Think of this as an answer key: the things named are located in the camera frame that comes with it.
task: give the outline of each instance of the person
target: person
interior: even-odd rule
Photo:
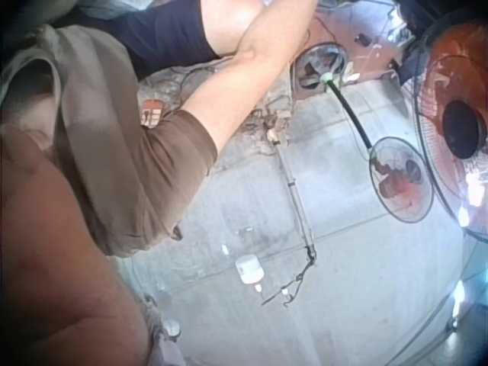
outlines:
[[[106,31],[45,26],[2,70],[2,364],[160,359],[105,255],[130,255],[171,232],[217,153],[297,52],[317,5],[182,1],[200,5],[190,10],[200,12],[192,18],[200,33],[185,31],[194,30],[191,15],[172,14],[167,37],[191,42],[169,42],[176,50],[160,55],[192,53],[196,37],[209,52],[235,56],[151,130],[140,126],[129,45]],[[232,20],[249,6],[250,15]],[[159,26],[139,42],[162,41]]]

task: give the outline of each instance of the fan motor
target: fan motor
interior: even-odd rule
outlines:
[[[454,156],[472,158],[486,144],[486,122],[463,101],[451,101],[442,118],[444,138]]]

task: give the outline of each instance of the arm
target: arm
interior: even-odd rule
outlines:
[[[0,146],[8,350],[21,364],[142,366],[142,314],[93,243],[68,182],[24,133],[2,131]]]
[[[220,151],[300,46],[318,0],[274,0],[251,24],[229,66],[183,105]]]

